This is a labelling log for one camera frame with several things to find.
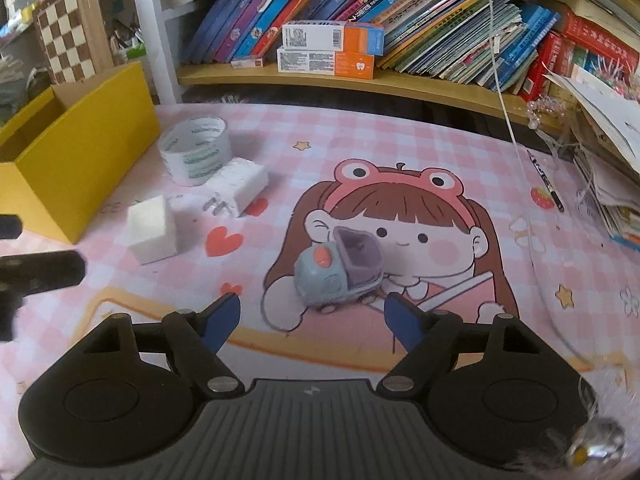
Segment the blue toy car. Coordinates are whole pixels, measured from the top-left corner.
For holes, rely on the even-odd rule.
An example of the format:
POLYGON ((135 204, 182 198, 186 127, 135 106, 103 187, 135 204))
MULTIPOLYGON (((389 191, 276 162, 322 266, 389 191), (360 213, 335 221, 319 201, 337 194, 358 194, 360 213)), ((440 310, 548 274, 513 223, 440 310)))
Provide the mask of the blue toy car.
POLYGON ((332 238, 305 249, 294 264, 294 286, 306 308, 349 304, 375 292, 384 274, 378 239, 337 226, 332 238))

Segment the white foam block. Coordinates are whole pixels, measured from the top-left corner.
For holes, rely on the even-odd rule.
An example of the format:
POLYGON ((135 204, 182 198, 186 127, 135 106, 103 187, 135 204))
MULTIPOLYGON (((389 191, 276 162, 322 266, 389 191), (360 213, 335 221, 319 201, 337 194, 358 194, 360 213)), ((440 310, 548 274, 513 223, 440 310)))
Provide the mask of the white foam block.
POLYGON ((128 250, 139 264, 178 254, 174 214, 163 195, 128 208, 126 235, 128 250))

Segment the white plug charger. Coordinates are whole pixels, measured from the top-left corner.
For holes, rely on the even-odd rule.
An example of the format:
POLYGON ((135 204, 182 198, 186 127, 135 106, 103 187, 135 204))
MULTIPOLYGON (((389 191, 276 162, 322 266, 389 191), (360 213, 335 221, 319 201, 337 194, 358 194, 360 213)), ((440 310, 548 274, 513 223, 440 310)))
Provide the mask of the white plug charger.
POLYGON ((267 169, 251 160, 235 157, 205 183, 208 200, 203 210, 212 214, 225 212, 238 218, 268 185, 267 169))

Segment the white tape roll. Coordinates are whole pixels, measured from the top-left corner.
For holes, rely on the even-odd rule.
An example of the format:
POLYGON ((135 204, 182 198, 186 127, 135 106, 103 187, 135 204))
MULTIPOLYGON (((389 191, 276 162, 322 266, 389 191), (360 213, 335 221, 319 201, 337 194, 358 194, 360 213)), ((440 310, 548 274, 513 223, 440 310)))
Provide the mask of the white tape roll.
POLYGON ((178 122, 164 131, 157 143, 171 180, 180 186, 198 186, 232 159, 226 122, 201 116, 178 122))

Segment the yellow cardboard box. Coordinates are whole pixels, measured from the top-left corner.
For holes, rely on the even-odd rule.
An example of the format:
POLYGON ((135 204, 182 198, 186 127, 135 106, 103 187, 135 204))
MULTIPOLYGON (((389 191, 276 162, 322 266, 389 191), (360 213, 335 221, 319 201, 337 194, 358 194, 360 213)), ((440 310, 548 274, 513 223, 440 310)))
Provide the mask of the yellow cardboard box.
POLYGON ((160 135, 141 63, 55 84, 1 128, 1 211, 75 244, 160 135))

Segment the pink cartoon desk mat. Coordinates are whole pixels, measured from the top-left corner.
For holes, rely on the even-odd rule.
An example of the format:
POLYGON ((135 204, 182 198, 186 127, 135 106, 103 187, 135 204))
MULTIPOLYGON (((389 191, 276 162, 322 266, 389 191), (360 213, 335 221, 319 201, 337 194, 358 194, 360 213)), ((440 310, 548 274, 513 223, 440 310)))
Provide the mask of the pink cartoon desk mat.
POLYGON ((639 387, 639 256, 609 240, 570 162, 458 129, 296 106, 162 107, 171 127, 218 116, 236 156, 269 184, 241 217, 204 211, 206 188, 172 182, 156 148, 107 197, 78 248, 78 287, 29 298, 1 348, 1 474, 32 452, 18 428, 26 389, 109 315, 156 321, 234 292, 241 323, 221 351, 244 382, 256 377, 375 379, 402 356, 383 318, 400 292, 418 306, 439 294, 469 322, 519 316, 589 378, 639 387), (527 153, 558 192, 559 212, 527 153), (128 250, 132 205, 163 195, 178 254, 139 264, 128 250), (293 266, 337 226, 374 235, 382 287, 331 312, 299 305, 293 266))

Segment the black pen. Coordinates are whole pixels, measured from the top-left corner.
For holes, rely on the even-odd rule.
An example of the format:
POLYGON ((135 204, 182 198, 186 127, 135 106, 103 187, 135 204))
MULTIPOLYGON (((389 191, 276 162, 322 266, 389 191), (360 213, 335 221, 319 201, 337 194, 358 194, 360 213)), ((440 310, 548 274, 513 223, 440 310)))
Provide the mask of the black pen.
POLYGON ((532 163, 535 170, 537 171, 538 176, 541 178, 541 181, 544 184, 544 187, 546 188, 548 194, 551 196, 551 199, 553 200, 553 203, 555 204, 556 209, 559 212, 564 212, 565 211, 564 204, 562 203, 562 200, 560 199, 558 192, 556 192, 556 189, 554 188, 551 180, 549 179, 547 174, 544 172, 544 170, 540 166, 540 163, 531 152, 528 152, 527 155, 528 155, 529 161, 532 163))

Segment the brown chessboard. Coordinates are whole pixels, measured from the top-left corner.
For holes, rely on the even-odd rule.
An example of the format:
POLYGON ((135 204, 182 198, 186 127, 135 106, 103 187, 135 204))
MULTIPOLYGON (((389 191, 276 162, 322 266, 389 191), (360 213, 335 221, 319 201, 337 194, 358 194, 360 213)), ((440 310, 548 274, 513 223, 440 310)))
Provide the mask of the brown chessboard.
POLYGON ((114 67, 99 0, 46 0, 34 25, 52 84, 77 82, 114 67))

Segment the stack of papers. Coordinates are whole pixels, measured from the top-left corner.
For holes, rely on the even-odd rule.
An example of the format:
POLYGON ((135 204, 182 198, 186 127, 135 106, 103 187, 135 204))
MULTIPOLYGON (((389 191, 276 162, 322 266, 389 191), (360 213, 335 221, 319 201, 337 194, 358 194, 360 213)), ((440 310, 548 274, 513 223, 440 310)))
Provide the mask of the stack of papers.
POLYGON ((639 102, 580 67, 571 77, 546 79, 570 98, 565 131, 584 180, 577 199, 593 203, 608 238, 638 250, 639 102))

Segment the small red white box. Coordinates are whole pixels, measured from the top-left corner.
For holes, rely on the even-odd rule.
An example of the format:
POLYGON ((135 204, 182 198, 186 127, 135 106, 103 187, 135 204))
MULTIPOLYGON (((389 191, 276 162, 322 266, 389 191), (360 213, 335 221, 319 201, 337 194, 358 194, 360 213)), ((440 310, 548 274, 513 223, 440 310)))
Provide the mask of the small red white box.
POLYGON ((258 68, 264 66, 264 58, 262 56, 244 56, 244 58, 234 58, 230 62, 234 70, 249 70, 250 68, 258 68))

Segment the lower orange white carton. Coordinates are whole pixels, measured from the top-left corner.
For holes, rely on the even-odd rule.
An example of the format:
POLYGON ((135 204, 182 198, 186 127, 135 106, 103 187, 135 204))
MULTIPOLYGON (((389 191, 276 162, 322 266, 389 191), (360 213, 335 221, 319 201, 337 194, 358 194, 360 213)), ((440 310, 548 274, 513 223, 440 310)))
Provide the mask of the lower orange white carton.
POLYGON ((371 80, 375 57, 352 52, 295 50, 280 47, 277 64, 280 73, 326 75, 371 80))

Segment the orange white carton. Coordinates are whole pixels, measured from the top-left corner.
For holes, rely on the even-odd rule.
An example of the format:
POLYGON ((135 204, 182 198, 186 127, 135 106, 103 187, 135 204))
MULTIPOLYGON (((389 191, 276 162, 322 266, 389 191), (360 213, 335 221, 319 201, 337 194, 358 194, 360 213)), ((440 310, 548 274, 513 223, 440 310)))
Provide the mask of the orange white carton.
POLYGON ((370 23, 292 21, 282 26, 281 35, 287 49, 384 54, 384 28, 370 23))
POLYGON ((280 47, 277 64, 280 73, 326 75, 371 80, 375 57, 352 52, 295 50, 280 47))

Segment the wooden bookshelf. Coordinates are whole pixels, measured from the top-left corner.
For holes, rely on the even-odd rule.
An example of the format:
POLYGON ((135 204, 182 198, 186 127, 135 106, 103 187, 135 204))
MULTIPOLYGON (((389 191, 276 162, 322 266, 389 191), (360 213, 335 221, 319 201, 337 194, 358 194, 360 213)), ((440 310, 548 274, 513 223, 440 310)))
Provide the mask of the wooden bookshelf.
MULTIPOLYGON (((616 14, 630 27, 639 27, 639 0, 594 0, 616 14)), ((183 93, 192 86, 221 84, 280 84, 280 86, 334 88, 385 94, 398 98, 448 105, 492 117, 510 116, 514 124, 528 123, 527 107, 518 96, 499 96, 477 86, 410 76, 379 70, 371 80, 335 78, 323 75, 281 74, 277 67, 235 70, 227 64, 182 66, 179 62, 180 39, 186 30, 186 16, 200 4, 168 6, 162 0, 134 0, 149 55, 151 73, 160 102, 169 105, 182 101, 183 93)))

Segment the upper orange white carton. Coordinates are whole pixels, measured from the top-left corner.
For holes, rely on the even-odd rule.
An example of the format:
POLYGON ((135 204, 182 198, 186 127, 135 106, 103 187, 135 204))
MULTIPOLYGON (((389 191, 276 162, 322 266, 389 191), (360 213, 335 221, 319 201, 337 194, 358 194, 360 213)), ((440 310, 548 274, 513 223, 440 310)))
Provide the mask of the upper orange white carton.
POLYGON ((282 26, 281 35, 287 49, 384 54, 384 28, 370 23, 292 21, 282 26))

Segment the row of leaning books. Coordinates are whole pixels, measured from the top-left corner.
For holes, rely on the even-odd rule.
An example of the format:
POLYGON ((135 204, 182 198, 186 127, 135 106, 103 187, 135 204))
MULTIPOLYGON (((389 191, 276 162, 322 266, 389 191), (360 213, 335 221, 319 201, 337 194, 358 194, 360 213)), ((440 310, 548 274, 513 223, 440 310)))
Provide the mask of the row of leaning books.
POLYGON ((262 56, 278 68, 287 22, 370 23, 385 34, 374 72, 477 84, 533 101, 546 90, 548 73, 566 76, 579 66, 623 84, 638 70, 638 38, 585 10, 585 0, 215 0, 183 59, 230 65, 262 56))

